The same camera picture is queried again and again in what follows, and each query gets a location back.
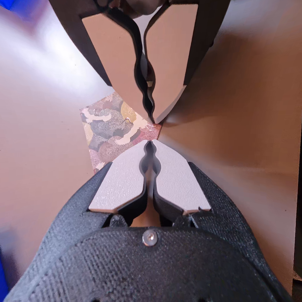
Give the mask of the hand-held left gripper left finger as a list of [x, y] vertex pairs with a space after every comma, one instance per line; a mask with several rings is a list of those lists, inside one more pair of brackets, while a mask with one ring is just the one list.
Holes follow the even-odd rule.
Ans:
[[119, 214], [131, 226], [146, 210], [149, 143], [141, 141], [113, 160], [89, 205], [90, 211]]

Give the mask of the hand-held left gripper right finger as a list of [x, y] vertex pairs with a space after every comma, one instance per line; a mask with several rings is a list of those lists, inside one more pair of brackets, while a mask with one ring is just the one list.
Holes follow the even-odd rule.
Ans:
[[211, 206], [197, 181], [188, 161], [158, 140], [151, 141], [153, 148], [153, 205], [160, 215], [162, 226], [169, 226], [181, 216]]

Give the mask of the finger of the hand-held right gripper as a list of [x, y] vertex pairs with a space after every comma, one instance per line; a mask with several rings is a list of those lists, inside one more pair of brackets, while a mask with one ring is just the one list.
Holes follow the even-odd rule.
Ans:
[[185, 75], [198, 4], [164, 4], [144, 34], [146, 58], [154, 73], [153, 119], [160, 123], [186, 88]]
[[154, 123], [153, 103], [141, 70], [143, 54], [138, 25], [123, 12], [82, 19], [111, 86], [136, 113]]

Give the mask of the tan backed camouflage paper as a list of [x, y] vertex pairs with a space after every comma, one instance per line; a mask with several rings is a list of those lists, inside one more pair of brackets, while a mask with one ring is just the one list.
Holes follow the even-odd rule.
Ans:
[[143, 140], [159, 137], [162, 125], [150, 123], [118, 93], [80, 109], [94, 173]]

